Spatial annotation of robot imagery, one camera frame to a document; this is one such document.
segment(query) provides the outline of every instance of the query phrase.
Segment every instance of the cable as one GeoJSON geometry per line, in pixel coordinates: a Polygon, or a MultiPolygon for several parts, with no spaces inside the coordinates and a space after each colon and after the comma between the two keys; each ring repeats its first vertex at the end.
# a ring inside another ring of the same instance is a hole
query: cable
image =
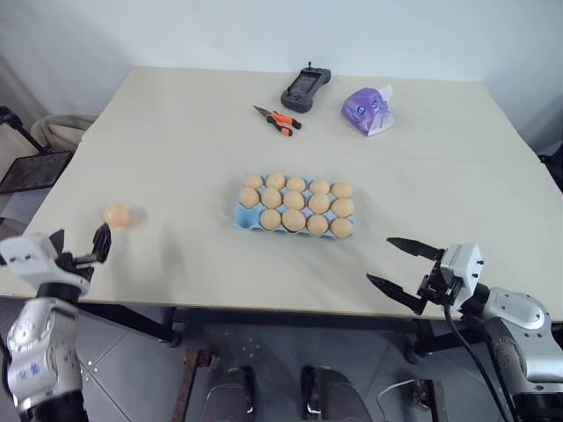
{"type": "Polygon", "coordinates": [[[8,397],[11,398],[10,386],[8,385],[8,364],[11,363],[11,355],[8,347],[4,344],[2,335],[0,335],[0,352],[2,353],[2,386],[8,397]]]}
{"type": "Polygon", "coordinates": [[[464,345],[465,350],[473,358],[473,362],[475,362],[475,366],[477,366],[477,369],[479,370],[479,372],[483,376],[483,379],[485,380],[486,386],[489,388],[489,391],[491,392],[491,396],[493,396],[494,403],[496,404],[496,407],[499,409],[499,412],[501,413],[502,419],[505,422],[510,422],[513,419],[508,417],[508,415],[507,415],[507,413],[504,409],[504,406],[502,405],[501,400],[499,399],[499,395],[496,394],[496,390],[494,389],[493,382],[491,381],[491,378],[489,377],[488,373],[486,372],[485,367],[483,367],[483,363],[481,362],[479,357],[473,352],[471,346],[469,346],[469,343],[467,343],[467,340],[465,340],[464,336],[461,335],[461,333],[457,330],[457,327],[454,325],[453,321],[451,320],[451,313],[450,313],[450,305],[449,304],[444,305],[443,314],[446,316],[446,322],[450,326],[451,332],[453,332],[454,336],[456,336],[457,339],[461,342],[461,344],[464,345]]]}
{"type": "Polygon", "coordinates": [[[381,411],[381,414],[384,417],[384,422],[387,420],[387,417],[385,416],[385,411],[384,408],[382,407],[381,403],[379,402],[379,399],[381,398],[381,396],[389,391],[391,391],[392,389],[396,389],[397,387],[400,387],[401,385],[405,385],[411,382],[415,382],[416,380],[412,379],[412,380],[406,380],[403,382],[397,382],[396,384],[390,385],[389,387],[387,387],[386,389],[384,389],[381,393],[379,393],[377,395],[376,398],[376,402],[377,402],[377,407],[379,407],[379,410],[381,411]]]}

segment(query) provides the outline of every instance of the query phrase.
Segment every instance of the controller screen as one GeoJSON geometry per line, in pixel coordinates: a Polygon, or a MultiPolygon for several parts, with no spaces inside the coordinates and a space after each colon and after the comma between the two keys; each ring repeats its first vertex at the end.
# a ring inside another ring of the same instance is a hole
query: controller screen
{"type": "Polygon", "coordinates": [[[319,75],[307,75],[304,73],[299,74],[299,77],[291,85],[291,90],[296,90],[300,92],[309,92],[313,85],[317,82],[319,75]]]}

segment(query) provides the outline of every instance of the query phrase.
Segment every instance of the black cable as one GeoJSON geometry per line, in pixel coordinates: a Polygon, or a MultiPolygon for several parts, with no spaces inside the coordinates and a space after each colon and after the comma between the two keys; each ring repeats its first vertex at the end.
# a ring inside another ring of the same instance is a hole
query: black cable
{"type": "Polygon", "coordinates": [[[0,352],[2,352],[2,387],[4,387],[8,397],[12,398],[10,386],[8,385],[8,364],[11,363],[11,355],[8,347],[4,344],[2,335],[0,335],[0,352]]]}
{"type": "Polygon", "coordinates": [[[465,350],[473,358],[473,362],[475,362],[477,369],[479,370],[479,372],[483,376],[483,379],[485,380],[486,386],[489,388],[489,391],[491,392],[491,396],[493,396],[494,403],[496,404],[496,407],[498,407],[499,412],[501,413],[502,419],[505,422],[510,422],[512,420],[512,418],[508,417],[506,410],[505,410],[504,406],[502,405],[501,400],[499,399],[499,395],[496,394],[496,390],[494,389],[493,382],[491,381],[491,378],[489,377],[488,373],[486,372],[485,367],[483,367],[483,363],[481,362],[479,357],[473,352],[472,348],[469,346],[469,343],[467,343],[467,340],[465,340],[464,336],[461,335],[461,333],[457,330],[456,326],[454,325],[453,321],[451,320],[451,313],[450,313],[450,306],[449,305],[444,305],[443,314],[446,316],[446,322],[450,326],[451,332],[453,332],[454,336],[456,336],[457,339],[461,342],[461,344],[464,345],[465,350]]]}

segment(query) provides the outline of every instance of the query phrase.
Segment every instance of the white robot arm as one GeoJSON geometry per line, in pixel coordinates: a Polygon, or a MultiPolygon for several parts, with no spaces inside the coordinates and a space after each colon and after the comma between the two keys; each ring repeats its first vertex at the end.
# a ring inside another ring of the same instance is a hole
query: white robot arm
{"type": "Polygon", "coordinates": [[[51,237],[30,235],[0,242],[0,265],[38,291],[11,327],[4,351],[9,354],[4,359],[11,362],[9,368],[4,366],[4,387],[22,421],[88,420],[76,352],[76,305],[88,293],[90,264],[107,258],[111,233],[107,224],[102,225],[92,253],[81,258],[62,252],[63,239],[61,230],[51,237]]]}
{"type": "Polygon", "coordinates": [[[530,295],[479,283],[485,262],[476,244],[439,250],[400,237],[387,240],[402,251],[435,261],[420,284],[420,298],[388,280],[370,274],[368,279],[418,315],[433,302],[444,307],[447,319],[453,307],[461,312],[462,321],[483,329],[514,421],[563,420],[563,351],[553,338],[545,307],[530,295]]]}

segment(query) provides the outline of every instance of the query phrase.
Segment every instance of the white table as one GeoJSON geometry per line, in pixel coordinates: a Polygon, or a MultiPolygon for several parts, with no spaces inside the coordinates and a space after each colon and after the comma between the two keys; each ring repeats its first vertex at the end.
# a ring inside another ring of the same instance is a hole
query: white table
{"type": "MultiPolygon", "coordinates": [[[[563,319],[563,197],[477,83],[334,76],[309,113],[284,110],[295,75],[135,68],[84,136],[28,231],[67,230],[91,248],[102,209],[130,207],[86,300],[410,317],[366,272],[415,293],[432,266],[385,242],[475,242],[482,282],[536,296],[563,319]],[[340,115],[364,86],[392,84],[396,126],[363,137],[340,115]],[[294,115],[288,139],[252,105],[294,115]],[[355,186],[355,238],[341,241],[232,225],[248,171],[355,186]]],[[[6,270],[1,295],[33,295],[6,270]]],[[[427,316],[439,317],[436,306],[427,316]]]]}

